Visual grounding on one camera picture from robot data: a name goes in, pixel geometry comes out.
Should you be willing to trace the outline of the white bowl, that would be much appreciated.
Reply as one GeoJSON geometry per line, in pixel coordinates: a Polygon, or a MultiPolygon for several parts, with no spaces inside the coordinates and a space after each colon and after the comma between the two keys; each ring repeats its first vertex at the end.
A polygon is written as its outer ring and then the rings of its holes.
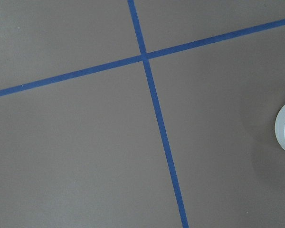
{"type": "Polygon", "coordinates": [[[275,119],[275,136],[279,145],[285,151],[285,104],[282,106],[275,119]]]}

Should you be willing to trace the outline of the brown paper table cover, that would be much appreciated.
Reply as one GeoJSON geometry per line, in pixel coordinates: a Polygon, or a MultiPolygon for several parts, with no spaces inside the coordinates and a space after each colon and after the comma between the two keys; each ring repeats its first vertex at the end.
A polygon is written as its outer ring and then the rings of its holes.
{"type": "Polygon", "coordinates": [[[0,0],[0,228],[285,228],[285,0],[0,0]]]}

